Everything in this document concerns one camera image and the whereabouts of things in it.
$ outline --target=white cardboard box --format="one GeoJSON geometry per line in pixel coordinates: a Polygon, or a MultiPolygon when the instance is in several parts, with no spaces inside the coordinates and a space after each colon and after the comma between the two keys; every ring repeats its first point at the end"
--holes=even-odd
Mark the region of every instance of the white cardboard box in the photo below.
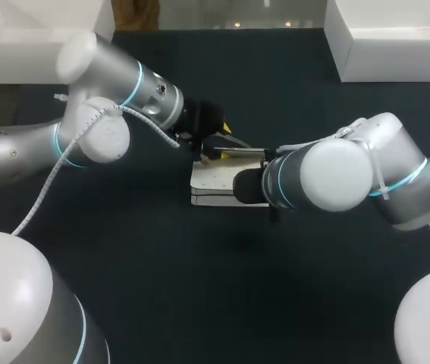
{"type": "Polygon", "coordinates": [[[328,0],[342,82],[430,81],[430,0],[328,0]]]}
{"type": "Polygon", "coordinates": [[[59,50],[81,31],[111,40],[111,0],[0,0],[0,83],[60,83],[59,50]]]}

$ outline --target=screw hole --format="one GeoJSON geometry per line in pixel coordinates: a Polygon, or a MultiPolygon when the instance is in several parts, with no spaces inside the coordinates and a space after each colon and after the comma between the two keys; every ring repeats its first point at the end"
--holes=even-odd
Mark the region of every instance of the screw hole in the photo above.
{"type": "Polygon", "coordinates": [[[157,86],[157,92],[164,96],[166,94],[166,85],[159,85],[157,86]]]}
{"type": "Polygon", "coordinates": [[[7,328],[0,328],[0,335],[2,341],[4,341],[5,343],[8,343],[12,340],[12,334],[7,328]]]}

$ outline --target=robotic arm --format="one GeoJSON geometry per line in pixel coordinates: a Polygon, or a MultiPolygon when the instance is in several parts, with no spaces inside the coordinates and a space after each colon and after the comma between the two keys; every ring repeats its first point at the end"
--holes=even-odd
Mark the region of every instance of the robotic arm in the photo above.
{"type": "Polygon", "coordinates": [[[241,172],[234,192],[242,202],[329,212],[369,196],[390,224],[411,231],[430,224],[430,159],[394,115],[381,114],[322,141],[280,147],[263,169],[241,172]],[[243,188],[256,178],[260,190],[247,199],[243,188]]]}
{"type": "MultiPolygon", "coordinates": [[[[217,105],[185,99],[176,86],[93,33],[63,48],[57,72],[70,84],[64,117],[0,127],[0,184],[56,167],[60,156],[75,168],[119,159],[130,142],[122,111],[197,152],[207,136],[223,130],[217,105]]],[[[234,194],[275,209],[330,212],[369,196],[393,226],[408,231],[430,223],[430,159],[395,116],[382,114],[324,140],[267,153],[262,168],[237,175],[234,194]]],[[[0,251],[0,364],[110,362],[102,335],[41,253],[2,233],[0,251]]],[[[395,337],[403,364],[430,363],[430,275],[402,302],[395,337]]]]}
{"type": "Polygon", "coordinates": [[[202,140],[223,131],[224,112],[207,101],[184,99],[173,84],[95,33],[73,38],[58,56],[57,73],[70,84],[61,120],[21,127],[0,127],[0,184],[51,168],[74,137],[99,110],[107,108],[69,155],[66,165],[113,162],[130,142],[121,110],[130,108],[158,129],[201,148],[202,140]]]}

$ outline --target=silver arm segment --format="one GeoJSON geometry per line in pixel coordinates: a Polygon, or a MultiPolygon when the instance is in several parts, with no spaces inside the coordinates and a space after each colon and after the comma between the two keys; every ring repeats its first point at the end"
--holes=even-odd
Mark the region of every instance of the silver arm segment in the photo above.
{"type": "Polygon", "coordinates": [[[51,168],[56,163],[58,122],[0,127],[0,185],[51,168]]]}
{"type": "Polygon", "coordinates": [[[163,130],[173,127],[183,111],[183,93],[175,85],[95,33],[67,42],[56,65],[77,102],[105,97],[137,110],[163,130]]]}
{"type": "Polygon", "coordinates": [[[415,230],[430,223],[430,159],[415,178],[375,201],[384,217],[397,229],[415,230]]]}
{"type": "Polygon", "coordinates": [[[430,224],[430,159],[397,117],[377,115],[344,139],[346,144],[324,140],[270,161],[258,174],[260,196],[277,209],[331,212],[351,209],[369,196],[399,230],[430,224]],[[371,162],[370,182],[368,163],[350,144],[356,144],[371,162]]]}

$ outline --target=yellow object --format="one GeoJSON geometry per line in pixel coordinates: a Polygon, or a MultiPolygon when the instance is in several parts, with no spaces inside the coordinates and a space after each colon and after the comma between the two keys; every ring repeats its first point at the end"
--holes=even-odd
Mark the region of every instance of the yellow object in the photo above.
{"type": "Polygon", "coordinates": [[[227,123],[223,124],[223,130],[226,131],[227,133],[231,133],[230,128],[228,127],[227,123]]]}

